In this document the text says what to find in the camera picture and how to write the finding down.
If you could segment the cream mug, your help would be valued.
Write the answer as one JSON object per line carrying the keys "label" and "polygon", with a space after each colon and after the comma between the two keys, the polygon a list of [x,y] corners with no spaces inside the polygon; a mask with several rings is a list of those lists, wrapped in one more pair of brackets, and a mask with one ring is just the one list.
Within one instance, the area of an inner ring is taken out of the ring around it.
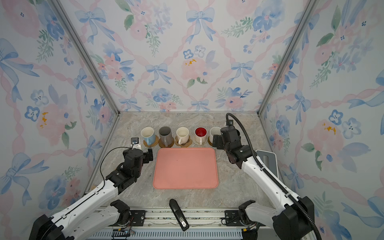
{"label": "cream mug", "polygon": [[179,139],[179,144],[184,144],[189,139],[189,129],[186,127],[180,127],[176,131],[177,137]]}
{"label": "cream mug", "polygon": [[211,145],[213,144],[215,135],[218,135],[218,136],[221,135],[221,128],[220,127],[213,127],[210,129],[209,141],[210,141]]}

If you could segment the red interior mug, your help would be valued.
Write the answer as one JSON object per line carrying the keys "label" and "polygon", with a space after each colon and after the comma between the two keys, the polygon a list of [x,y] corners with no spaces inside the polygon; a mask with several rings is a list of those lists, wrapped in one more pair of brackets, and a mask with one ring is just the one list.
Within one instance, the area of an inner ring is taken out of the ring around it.
{"label": "red interior mug", "polygon": [[206,138],[208,139],[208,131],[204,127],[198,127],[195,129],[194,138]]}

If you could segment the light blue mug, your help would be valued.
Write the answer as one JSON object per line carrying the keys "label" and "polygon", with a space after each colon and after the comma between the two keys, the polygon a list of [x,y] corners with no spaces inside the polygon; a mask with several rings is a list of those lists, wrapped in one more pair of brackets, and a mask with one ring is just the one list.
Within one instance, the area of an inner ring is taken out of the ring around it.
{"label": "light blue mug", "polygon": [[141,136],[148,146],[153,145],[156,142],[155,131],[151,127],[145,127],[141,130]]}

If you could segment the multicolour embroidered round coaster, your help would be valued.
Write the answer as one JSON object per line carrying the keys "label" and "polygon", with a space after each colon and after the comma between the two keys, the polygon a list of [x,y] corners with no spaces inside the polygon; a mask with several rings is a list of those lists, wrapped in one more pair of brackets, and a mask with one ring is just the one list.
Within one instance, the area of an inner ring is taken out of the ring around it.
{"label": "multicolour embroidered round coaster", "polygon": [[203,146],[208,142],[208,139],[206,138],[194,138],[193,143],[197,146]]}

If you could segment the grey mug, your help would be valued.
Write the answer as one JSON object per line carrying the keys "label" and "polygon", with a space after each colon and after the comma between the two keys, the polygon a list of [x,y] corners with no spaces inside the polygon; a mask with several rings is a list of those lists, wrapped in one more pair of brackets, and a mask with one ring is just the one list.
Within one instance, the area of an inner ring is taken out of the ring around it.
{"label": "grey mug", "polygon": [[172,136],[172,130],[170,127],[161,127],[159,129],[159,145],[161,148],[170,148],[174,144],[174,138]]}

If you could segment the cork paw print coaster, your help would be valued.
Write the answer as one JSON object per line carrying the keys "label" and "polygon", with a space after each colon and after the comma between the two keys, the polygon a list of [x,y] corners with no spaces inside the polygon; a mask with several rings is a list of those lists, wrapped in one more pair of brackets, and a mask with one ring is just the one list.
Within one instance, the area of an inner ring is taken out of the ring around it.
{"label": "cork paw print coaster", "polygon": [[175,137],[175,144],[181,148],[188,148],[193,143],[192,139],[189,138],[188,141],[184,144],[179,144],[178,137]]}

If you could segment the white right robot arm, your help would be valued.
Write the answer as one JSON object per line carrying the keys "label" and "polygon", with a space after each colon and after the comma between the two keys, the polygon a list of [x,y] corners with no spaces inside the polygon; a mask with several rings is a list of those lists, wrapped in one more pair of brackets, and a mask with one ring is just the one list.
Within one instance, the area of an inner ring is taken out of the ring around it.
{"label": "white right robot arm", "polygon": [[224,150],[231,164],[248,174],[269,197],[272,208],[249,200],[239,206],[242,224],[249,228],[264,225],[272,228],[281,240],[300,240],[313,232],[321,236],[315,225],[314,203],[299,197],[286,187],[262,162],[250,145],[242,145],[240,132],[233,126],[221,128],[213,137],[213,147]]}

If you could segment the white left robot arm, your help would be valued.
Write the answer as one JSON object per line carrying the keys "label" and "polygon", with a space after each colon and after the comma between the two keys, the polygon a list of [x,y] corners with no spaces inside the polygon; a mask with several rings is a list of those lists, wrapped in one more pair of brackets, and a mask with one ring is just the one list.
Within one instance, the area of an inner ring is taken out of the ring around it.
{"label": "white left robot arm", "polygon": [[153,150],[123,148],[124,162],[91,192],[51,217],[42,215],[33,224],[31,240],[85,240],[105,227],[126,226],[133,220],[130,207],[116,196],[134,184],[142,167],[154,159]]}

